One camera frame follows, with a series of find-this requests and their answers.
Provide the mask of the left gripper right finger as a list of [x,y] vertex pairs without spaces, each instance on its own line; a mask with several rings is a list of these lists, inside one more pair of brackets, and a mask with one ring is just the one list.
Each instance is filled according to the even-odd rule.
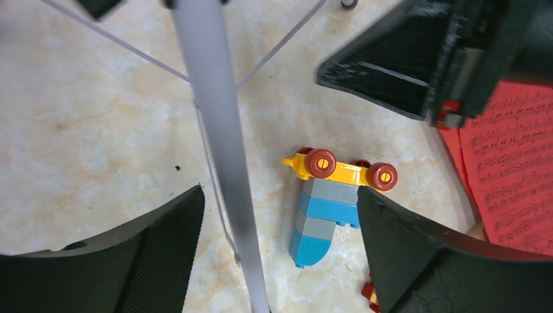
[[382,312],[551,312],[552,258],[481,241],[362,186],[357,208]]

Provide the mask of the red sheet music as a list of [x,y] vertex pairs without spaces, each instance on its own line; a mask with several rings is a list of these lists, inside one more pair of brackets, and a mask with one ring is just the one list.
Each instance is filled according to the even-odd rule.
[[552,253],[552,89],[501,83],[485,112],[442,130],[487,239]]

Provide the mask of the white music stand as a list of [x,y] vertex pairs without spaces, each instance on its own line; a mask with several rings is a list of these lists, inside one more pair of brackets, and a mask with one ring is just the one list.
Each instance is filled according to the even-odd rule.
[[237,93],[324,5],[310,11],[240,81],[235,80],[224,1],[165,1],[186,72],[152,64],[191,85],[209,174],[224,234],[242,268],[253,312],[270,312]]

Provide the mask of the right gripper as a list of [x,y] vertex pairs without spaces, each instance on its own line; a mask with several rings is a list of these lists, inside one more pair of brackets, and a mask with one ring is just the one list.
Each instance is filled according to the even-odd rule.
[[426,105],[437,128],[481,115],[500,82],[552,87],[551,1],[454,4],[449,23],[451,1],[399,2],[326,59],[316,83],[410,119]]

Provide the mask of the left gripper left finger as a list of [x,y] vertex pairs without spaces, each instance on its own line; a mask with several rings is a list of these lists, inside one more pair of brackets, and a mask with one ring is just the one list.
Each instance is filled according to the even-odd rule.
[[2,312],[181,312],[205,210],[200,186],[61,250],[1,256]]

